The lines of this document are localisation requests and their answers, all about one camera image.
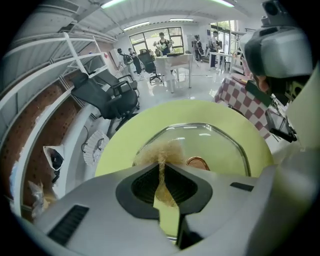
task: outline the white ceiling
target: white ceiling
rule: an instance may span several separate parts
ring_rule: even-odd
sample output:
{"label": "white ceiling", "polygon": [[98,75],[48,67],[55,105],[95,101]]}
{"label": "white ceiling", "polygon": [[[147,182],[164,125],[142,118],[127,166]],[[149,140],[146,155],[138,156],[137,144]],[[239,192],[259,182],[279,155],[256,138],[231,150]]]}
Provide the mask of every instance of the white ceiling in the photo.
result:
{"label": "white ceiling", "polygon": [[70,0],[80,8],[74,19],[89,29],[116,36],[129,26],[150,22],[168,22],[170,18],[191,18],[198,23],[260,18],[263,0],[227,0],[226,7],[212,0],[124,0],[109,8],[100,6],[109,0]]}

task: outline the checkered tablecloth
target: checkered tablecloth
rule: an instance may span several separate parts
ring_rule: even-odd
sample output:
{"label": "checkered tablecloth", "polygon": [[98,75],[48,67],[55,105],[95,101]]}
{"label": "checkered tablecloth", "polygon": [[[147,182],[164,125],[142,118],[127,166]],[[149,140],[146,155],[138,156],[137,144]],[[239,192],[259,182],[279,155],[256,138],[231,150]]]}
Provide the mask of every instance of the checkered tablecloth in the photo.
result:
{"label": "checkered tablecloth", "polygon": [[268,109],[260,100],[245,89],[245,86],[226,77],[222,81],[215,94],[213,101],[216,103],[225,102],[228,105],[239,110],[254,126],[258,129],[260,135],[267,139],[270,136],[265,112]]}

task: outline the white table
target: white table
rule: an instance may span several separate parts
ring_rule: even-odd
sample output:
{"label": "white table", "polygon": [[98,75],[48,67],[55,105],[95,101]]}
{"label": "white table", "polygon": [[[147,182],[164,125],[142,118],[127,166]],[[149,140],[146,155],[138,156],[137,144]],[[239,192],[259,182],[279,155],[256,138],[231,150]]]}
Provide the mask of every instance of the white table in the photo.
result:
{"label": "white table", "polygon": [[230,61],[230,67],[229,67],[229,74],[231,73],[231,66],[233,63],[233,56],[231,54],[226,54],[226,53],[221,53],[221,52],[209,52],[209,65],[211,65],[211,58],[212,58],[212,54],[218,56],[218,68],[216,69],[216,73],[219,73],[219,71],[221,70],[221,66],[222,66],[222,70],[225,68],[225,58],[229,57],[231,58]]}
{"label": "white table", "polygon": [[177,80],[179,81],[179,68],[187,68],[189,70],[189,88],[191,88],[191,70],[193,60],[194,55],[188,53],[175,57],[162,56],[155,58],[155,70],[157,74],[161,74],[162,82],[164,79],[168,82],[171,93],[175,92],[171,70],[176,70]]}

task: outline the white shelf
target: white shelf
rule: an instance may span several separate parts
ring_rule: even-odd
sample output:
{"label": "white shelf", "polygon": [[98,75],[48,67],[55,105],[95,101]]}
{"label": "white shelf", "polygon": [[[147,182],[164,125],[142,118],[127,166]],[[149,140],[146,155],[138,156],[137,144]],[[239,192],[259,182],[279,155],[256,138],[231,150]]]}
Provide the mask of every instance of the white shelf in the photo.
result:
{"label": "white shelf", "polygon": [[55,110],[69,97],[72,89],[73,87],[68,89],[44,111],[44,113],[40,116],[39,120],[32,129],[23,147],[23,150],[19,158],[13,186],[14,212],[19,216],[21,216],[21,204],[23,199],[25,174],[28,166],[29,157],[32,153],[34,144],[36,143],[36,140],[40,132],[44,128],[49,118],[53,115]]}
{"label": "white shelf", "polygon": [[82,108],[75,117],[62,141],[64,161],[60,169],[60,177],[55,182],[57,188],[54,190],[59,199],[66,194],[66,188],[68,184],[67,181],[69,180],[68,178],[74,177],[75,172],[77,171],[77,164],[74,165],[74,162],[72,161],[72,159],[75,158],[73,153],[76,150],[76,144],[79,140],[81,132],[94,110],[95,107],[89,104]]}
{"label": "white shelf", "polygon": [[[110,86],[106,84],[102,89],[105,91],[109,87]],[[60,176],[55,182],[56,188],[54,189],[54,192],[59,199],[77,185],[75,184],[75,177],[79,171],[77,164],[79,162],[79,157],[82,157],[81,145],[85,142],[85,138],[81,137],[81,134],[90,115],[97,111],[99,110],[90,104],[87,104],[82,108],[63,139],[64,162],[60,169]]]}

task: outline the glass lid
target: glass lid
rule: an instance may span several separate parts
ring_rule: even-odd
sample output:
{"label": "glass lid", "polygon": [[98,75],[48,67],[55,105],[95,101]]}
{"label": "glass lid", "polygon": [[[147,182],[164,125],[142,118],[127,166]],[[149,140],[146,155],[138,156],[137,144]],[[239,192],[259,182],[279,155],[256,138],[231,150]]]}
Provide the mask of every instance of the glass lid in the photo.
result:
{"label": "glass lid", "polygon": [[207,123],[173,124],[155,134],[146,145],[178,140],[187,162],[202,158],[210,171],[251,176],[244,149],[230,136]]}

